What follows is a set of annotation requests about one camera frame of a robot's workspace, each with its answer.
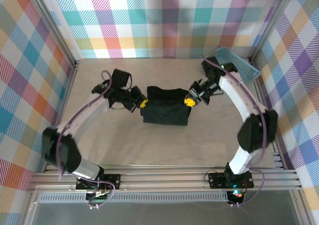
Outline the grey metal sheet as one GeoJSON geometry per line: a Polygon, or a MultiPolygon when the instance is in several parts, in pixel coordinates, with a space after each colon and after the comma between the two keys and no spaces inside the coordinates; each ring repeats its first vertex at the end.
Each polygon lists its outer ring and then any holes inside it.
{"type": "Polygon", "coordinates": [[[110,202],[99,209],[81,203],[40,203],[34,192],[19,225],[316,225],[299,191],[247,193],[226,202],[110,202]]]}

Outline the black t-shirt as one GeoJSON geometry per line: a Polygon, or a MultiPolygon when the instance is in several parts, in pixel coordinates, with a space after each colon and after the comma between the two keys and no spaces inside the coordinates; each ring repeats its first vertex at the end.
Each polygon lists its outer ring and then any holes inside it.
{"type": "Polygon", "coordinates": [[[140,109],[144,123],[187,126],[191,108],[184,104],[188,91],[147,87],[148,102],[140,109]]]}

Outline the aluminium frame post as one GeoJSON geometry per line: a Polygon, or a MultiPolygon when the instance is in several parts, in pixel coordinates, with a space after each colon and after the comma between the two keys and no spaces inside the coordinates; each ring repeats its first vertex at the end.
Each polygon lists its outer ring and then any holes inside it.
{"type": "Polygon", "coordinates": [[[273,9],[271,15],[269,16],[269,21],[265,27],[265,30],[261,34],[260,39],[254,47],[254,51],[251,57],[249,58],[250,62],[255,63],[257,61],[257,58],[260,56],[262,49],[265,47],[272,31],[277,26],[289,2],[290,0],[278,0],[276,7],[273,9]]]}
{"type": "Polygon", "coordinates": [[[69,30],[66,20],[56,0],[31,0],[38,10],[42,20],[52,33],[60,47],[62,54],[73,68],[76,68],[81,60],[80,51],[69,30]]]}

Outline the aluminium mounting rail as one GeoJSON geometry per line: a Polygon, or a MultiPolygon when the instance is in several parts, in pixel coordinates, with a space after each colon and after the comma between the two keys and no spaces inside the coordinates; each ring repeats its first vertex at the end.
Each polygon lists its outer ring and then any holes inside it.
{"type": "MultiPolygon", "coordinates": [[[[118,174],[117,192],[211,192],[227,191],[223,177],[218,181],[222,169],[209,167],[178,166],[113,166],[106,174],[118,174]]],[[[48,166],[42,173],[36,173],[30,183],[29,192],[75,192],[77,179],[66,173],[59,177],[58,171],[48,166]]],[[[250,175],[239,180],[237,189],[245,191],[300,190],[299,177],[294,170],[282,168],[254,169],[250,175]]]]}

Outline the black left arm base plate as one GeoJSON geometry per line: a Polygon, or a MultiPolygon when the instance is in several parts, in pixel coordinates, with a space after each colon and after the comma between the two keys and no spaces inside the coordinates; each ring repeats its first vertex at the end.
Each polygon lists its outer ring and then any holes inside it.
{"type": "Polygon", "coordinates": [[[88,179],[83,179],[78,177],[76,183],[76,190],[111,190],[113,187],[109,184],[101,183],[101,181],[107,181],[114,184],[115,189],[119,189],[121,182],[120,174],[100,174],[94,182],[88,181],[88,179]]]}

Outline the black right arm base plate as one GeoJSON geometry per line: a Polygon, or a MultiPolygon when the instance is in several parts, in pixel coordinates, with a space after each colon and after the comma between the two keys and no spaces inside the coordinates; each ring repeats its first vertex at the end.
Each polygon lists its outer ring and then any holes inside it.
{"type": "Polygon", "coordinates": [[[228,172],[208,173],[208,182],[211,189],[254,188],[252,174],[249,171],[240,175],[231,175],[228,172]]]}

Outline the light blue plastic basket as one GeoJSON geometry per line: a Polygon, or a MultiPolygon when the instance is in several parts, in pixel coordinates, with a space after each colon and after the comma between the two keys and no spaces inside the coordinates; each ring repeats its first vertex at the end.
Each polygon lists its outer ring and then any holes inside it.
{"type": "Polygon", "coordinates": [[[220,65],[232,63],[237,68],[244,83],[248,83],[261,75],[258,69],[226,47],[218,48],[215,57],[220,65]]]}

